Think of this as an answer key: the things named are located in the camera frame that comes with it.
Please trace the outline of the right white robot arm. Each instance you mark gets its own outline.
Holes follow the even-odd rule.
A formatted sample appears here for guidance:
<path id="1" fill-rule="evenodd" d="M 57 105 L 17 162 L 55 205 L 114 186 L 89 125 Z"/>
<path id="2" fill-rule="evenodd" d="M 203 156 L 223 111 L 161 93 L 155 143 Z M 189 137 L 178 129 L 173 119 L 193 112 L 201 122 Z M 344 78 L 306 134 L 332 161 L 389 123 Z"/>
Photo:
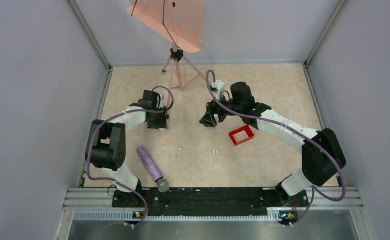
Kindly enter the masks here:
<path id="1" fill-rule="evenodd" d="M 256 102 L 245 82 L 231 85 L 229 99 L 223 96 L 223 82 L 208 83 L 207 88 L 213 99 L 206 104 L 205 115 L 199 121 L 201 125 L 214 128 L 228 116 L 238 116 L 245 125 L 274 135 L 301 154 L 301 168 L 278 184 L 276 200 L 280 205 L 291 205 L 298 193 L 322 186 L 346 166 L 339 141 L 331 129 L 319 131 L 283 117 L 270 106 Z"/>

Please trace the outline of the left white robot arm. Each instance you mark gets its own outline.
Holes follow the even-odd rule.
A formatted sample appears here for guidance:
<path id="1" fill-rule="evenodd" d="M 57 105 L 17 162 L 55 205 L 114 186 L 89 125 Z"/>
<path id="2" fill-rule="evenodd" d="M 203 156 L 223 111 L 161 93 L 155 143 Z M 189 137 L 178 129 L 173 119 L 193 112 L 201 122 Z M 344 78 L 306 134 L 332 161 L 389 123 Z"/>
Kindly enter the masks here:
<path id="1" fill-rule="evenodd" d="M 167 129 L 168 110 L 161 93 L 145 90 L 141 99 L 121 113 L 107 120 L 96 119 L 90 125 L 85 150 L 86 169 L 94 166 L 104 172 L 104 179 L 124 193 L 124 201 L 132 207 L 141 204 L 143 193 L 137 189 L 139 180 L 124 163 L 126 134 L 142 124 L 148 129 Z"/>

